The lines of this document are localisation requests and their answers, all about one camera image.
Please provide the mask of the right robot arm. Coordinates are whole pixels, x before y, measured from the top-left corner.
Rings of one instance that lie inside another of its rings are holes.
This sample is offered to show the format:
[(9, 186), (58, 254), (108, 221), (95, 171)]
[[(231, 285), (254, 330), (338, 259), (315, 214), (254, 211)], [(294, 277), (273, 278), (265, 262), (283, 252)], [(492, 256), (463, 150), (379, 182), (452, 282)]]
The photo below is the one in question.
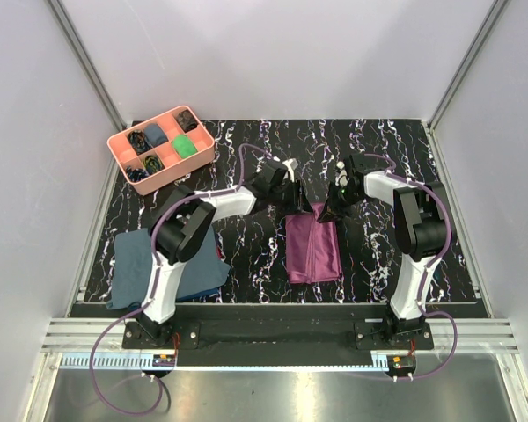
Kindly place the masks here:
[(395, 169), (392, 159), (376, 154), (353, 154), (338, 162), (318, 222), (339, 221), (364, 200), (392, 207), (400, 274), (377, 335), (398, 349), (423, 332), (429, 283), (455, 228), (442, 183), (423, 184), (396, 175)]

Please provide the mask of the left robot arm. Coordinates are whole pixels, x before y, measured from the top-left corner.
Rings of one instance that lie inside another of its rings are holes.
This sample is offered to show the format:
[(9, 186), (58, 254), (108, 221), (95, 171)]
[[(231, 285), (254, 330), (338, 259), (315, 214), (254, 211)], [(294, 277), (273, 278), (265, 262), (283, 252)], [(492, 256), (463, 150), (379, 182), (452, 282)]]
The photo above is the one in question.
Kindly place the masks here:
[(142, 338), (161, 348), (172, 339), (167, 323), (176, 310), (181, 276), (213, 222), (233, 216), (253, 215), (274, 206), (284, 213), (311, 212), (294, 158), (267, 159), (248, 180), (228, 189), (193, 191), (177, 187), (158, 211), (150, 229), (152, 266), (147, 294), (136, 321)]

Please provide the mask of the purple satin napkin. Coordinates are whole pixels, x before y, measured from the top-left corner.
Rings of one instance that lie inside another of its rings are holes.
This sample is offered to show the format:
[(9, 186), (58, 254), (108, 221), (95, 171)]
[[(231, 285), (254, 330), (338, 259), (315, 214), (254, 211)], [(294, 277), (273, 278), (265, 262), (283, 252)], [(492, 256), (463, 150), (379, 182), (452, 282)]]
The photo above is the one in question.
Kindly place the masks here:
[(286, 217), (286, 271), (290, 284), (337, 280), (342, 274), (334, 222), (319, 222), (323, 205), (312, 204), (312, 213)]

